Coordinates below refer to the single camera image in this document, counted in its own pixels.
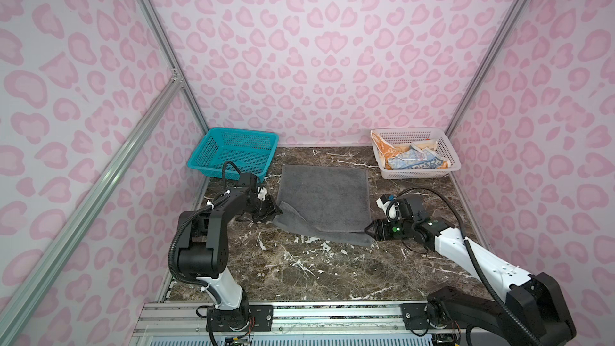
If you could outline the grey terry towel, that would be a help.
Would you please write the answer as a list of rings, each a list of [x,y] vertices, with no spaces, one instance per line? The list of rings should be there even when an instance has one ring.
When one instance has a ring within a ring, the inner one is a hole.
[[[273,224],[285,232],[369,247],[368,173],[359,168],[284,166]]]

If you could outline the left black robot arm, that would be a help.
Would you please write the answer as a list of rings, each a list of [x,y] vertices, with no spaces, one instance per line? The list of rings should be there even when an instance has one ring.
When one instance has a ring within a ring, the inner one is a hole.
[[[264,222],[281,213],[259,177],[242,173],[213,201],[179,216],[178,227],[168,252],[173,278],[204,287],[214,301],[208,314],[214,320],[239,328],[250,320],[247,294],[228,269],[230,245],[227,226],[237,216],[249,215]]]

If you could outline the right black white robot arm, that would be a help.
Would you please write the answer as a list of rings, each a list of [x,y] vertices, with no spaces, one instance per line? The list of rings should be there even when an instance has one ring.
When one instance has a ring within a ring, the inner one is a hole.
[[[422,310],[403,306],[408,330],[465,325],[467,335],[479,328],[510,345],[565,345],[576,337],[559,283],[544,272],[527,272],[471,240],[456,209],[451,212],[457,224],[451,225],[433,219],[411,190],[382,195],[376,203],[385,217],[366,227],[373,240],[414,240],[466,270],[489,294],[484,299],[443,287],[428,296]]]

